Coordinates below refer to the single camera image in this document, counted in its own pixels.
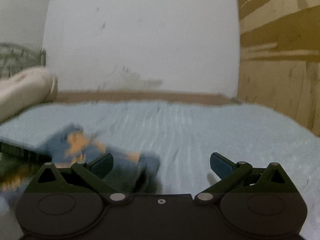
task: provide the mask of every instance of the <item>wrinkled bedsheet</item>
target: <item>wrinkled bedsheet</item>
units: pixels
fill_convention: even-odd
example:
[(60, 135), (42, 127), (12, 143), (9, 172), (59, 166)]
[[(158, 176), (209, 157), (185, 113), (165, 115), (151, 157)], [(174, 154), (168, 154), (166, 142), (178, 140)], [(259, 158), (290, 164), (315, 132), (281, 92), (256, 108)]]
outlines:
[(161, 159), (159, 192), (164, 194), (194, 196), (217, 182), (209, 165), (212, 152), (254, 167), (279, 162), (308, 206), (301, 235), (307, 240), (320, 235), (320, 138), (272, 109), (162, 101), (51, 104), (0, 125), (0, 137), (38, 147), (71, 122), (105, 144), (156, 152)]

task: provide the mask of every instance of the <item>wall stain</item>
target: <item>wall stain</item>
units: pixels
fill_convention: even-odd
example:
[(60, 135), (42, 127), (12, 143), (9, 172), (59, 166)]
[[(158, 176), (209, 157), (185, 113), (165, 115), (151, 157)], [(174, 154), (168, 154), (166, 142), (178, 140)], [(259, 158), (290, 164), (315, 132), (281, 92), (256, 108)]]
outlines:
[(101, 27), (101, 30), (103, 30), (103, 29), (106, 27), (106, 24), (107, 24), (107, 22), (104, 22), (104, 23), (103, 23), (103, 25), (102, 25), (102, 27)]
[(105, 77), (102, 90), (158, 90), (163, 84), (161, 79), (142, 79), (141, 75), (129, 68), (115, 66)]

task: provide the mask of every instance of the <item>screw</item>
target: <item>screw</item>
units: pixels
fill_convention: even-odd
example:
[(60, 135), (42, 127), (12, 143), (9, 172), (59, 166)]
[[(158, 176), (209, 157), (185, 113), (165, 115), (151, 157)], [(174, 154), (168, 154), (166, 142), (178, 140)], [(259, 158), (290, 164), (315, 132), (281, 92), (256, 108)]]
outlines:
[(166, 201), (164, 199), (158, 199), (159, 204), (164, 204)]
[(203, 192), (200, 193), (198, 196), (198, 199), (203, 200), (203, 201), (208, 201), (213, 199), (213, 195), (211, 193)]
[(113, 201), (121, 201), (125, 199), (125, 194), (122, 193), (113, 193), (110, 195), (110, 199)]

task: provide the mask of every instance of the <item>mattress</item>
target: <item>mattress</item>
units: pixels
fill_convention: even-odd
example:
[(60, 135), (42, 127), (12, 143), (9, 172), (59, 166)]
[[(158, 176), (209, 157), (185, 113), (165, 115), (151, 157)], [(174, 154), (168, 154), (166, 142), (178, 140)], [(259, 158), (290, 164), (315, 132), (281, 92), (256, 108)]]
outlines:
[(157, 153), (161, 160), (158, 191), (163, 194), (194, 196), (219, 181), (210, 169), (213, 152), (254, 167), (279, 162), (308, 206), (301, 235), (318, 239), (320, 139), (272, 109), (164, 101), (47, 104), (0, 125), (0, 137), (38, 147), (69, 123), (81, 125), (85, 133), (95, 134), (105, 144)]

